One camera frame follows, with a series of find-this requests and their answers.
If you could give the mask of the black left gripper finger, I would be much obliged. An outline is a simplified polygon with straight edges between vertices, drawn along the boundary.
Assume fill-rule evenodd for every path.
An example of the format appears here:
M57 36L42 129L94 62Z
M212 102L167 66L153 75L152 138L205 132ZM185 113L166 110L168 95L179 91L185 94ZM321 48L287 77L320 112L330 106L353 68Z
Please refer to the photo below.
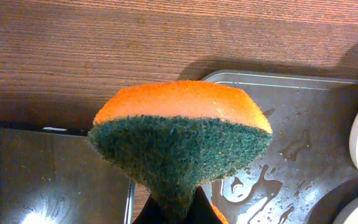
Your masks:
M213 211L201 187L195 192L185 218L167 215L150 196L133 224L223 224Z

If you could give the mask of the orange green scrub sponge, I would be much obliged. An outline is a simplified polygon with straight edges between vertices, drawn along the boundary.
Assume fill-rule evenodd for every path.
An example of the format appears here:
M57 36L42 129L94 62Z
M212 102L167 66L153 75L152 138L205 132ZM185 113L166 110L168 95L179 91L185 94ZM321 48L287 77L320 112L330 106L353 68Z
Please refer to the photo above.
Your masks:
M272 135L244 90L182 80L121 89L94 117L88 141L167 215L185 218L198 187L249 165Z

